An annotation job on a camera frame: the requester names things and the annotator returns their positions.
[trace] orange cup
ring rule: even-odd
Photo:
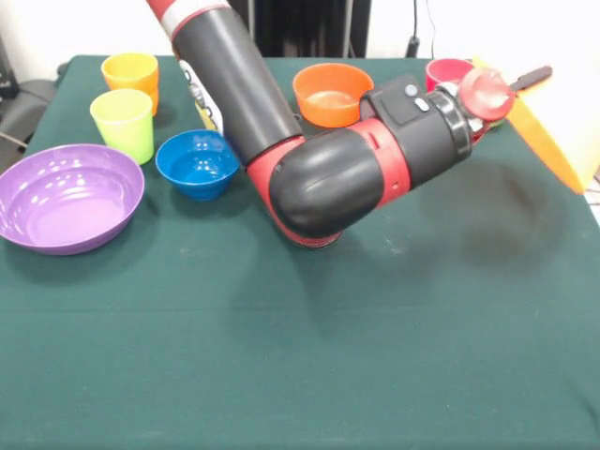
[[[121,53],[102,63],[102,75],[113,89],[137,89],[152,99],[152,115],[158,110],[158,60],[148,53]]]

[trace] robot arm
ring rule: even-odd
[[[456,86],[424,94],[413,77],[400,77],[364,96],[361,122],[305,140],[225,0],[146,1],[188,80],[222,119],[213,124],[274,221],[304,247],[328,245],[373,209],[451,168],[485,131],[484,121],[461,104]],[[510,106],[509,98],[489,116],[502,118]]]

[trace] white wall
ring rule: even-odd
[[[418,5],[418,55],[429,57],[426,0]],[[510,52],[520,39],[556,52],[574,42],[575,53],[597,55],[595,5],[597,0],[429,0],[437,28],[435,55],[471,57],[487,46]],[[143,0],[0,0],[0,31],[20,81],[53,79],[56,68],[78,53],[171,53]],[[412,32],[413,0],[373,0],[367,56],[402,56]]]

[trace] table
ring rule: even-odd
[[[101,60],[70,63],[29,153],[101,142]],[[292,101],[316,61],[267,64]],[[426,63],[352,62],[376,83]],[[157,145],[200,124],[160,70]],[[508,125],[318,251],[243,173],[195,203],[143,171],[106,247],[0,243],[1,448],[598,448],[600,233]]]

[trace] red cup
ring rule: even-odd
[[[439,83],[460,82],[472,68],[464,59],[434,59],[425,67],[425,88],[431,92]]]

